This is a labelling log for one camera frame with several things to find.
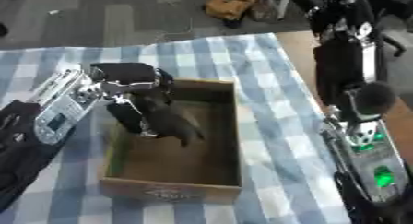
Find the cable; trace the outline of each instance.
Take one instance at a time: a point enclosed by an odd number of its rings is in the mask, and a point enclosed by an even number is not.
[[[178,7],[173,3],[173,2],[165,2],[165,4],[168,4],[170,6],[172,6],[173,8],[177,9]],[[157,37],[155,37],[155,39],[153,40],[153,43],[159,43],[161,41],[159,41],[162,38],[165,38],[166,36],[169,35],[184,35],[184,34],[190,34],[192,33],[192,31],[194,30],[194,19],[191,15],[188,14],[188,25],[187,25],[187,29],[185,31],[182,32],[166,32],[163,31],[163,33],[161,33],[160,35],[158,35]]]

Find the cardboard box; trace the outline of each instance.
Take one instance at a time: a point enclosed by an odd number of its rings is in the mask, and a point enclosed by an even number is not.
[[[144,139],[117,124],[101,191],[151,201],[234,201],[242,178],[233,84],[178,79],[172,98],[199,122],[205,141],[183,148],[176,138]]]

